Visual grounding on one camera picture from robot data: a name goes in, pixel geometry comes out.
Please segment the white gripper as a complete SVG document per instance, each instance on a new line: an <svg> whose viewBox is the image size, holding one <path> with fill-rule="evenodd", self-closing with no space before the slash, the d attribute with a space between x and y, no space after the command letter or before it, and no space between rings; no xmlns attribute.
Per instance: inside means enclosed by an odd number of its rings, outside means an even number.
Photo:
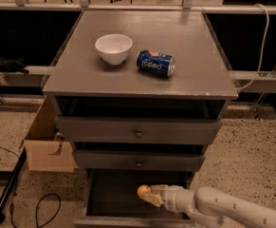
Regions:
<svg viewBox="0 0 276 228"><path fill-rule="evenodd" d="M153 204L155 207L160 207L163 204L167 211L179 213L176 206L176 196L183 189L182 186L159 184L151 185L150 189L151 192L142 195L143 200Z"/></svg>

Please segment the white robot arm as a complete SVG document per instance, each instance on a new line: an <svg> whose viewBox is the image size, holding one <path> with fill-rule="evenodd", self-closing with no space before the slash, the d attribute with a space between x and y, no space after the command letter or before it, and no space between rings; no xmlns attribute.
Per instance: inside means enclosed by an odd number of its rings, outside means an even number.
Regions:
<svg viewBox="0 0 276 228"><path fill-rule="evenodd" d="M223 217L246 228L276 228L276 211L236 198L215 188L203 186L195 191L177 185L141 185L138 197L156 207L186 214L206 228L220 228Z"/></svg>

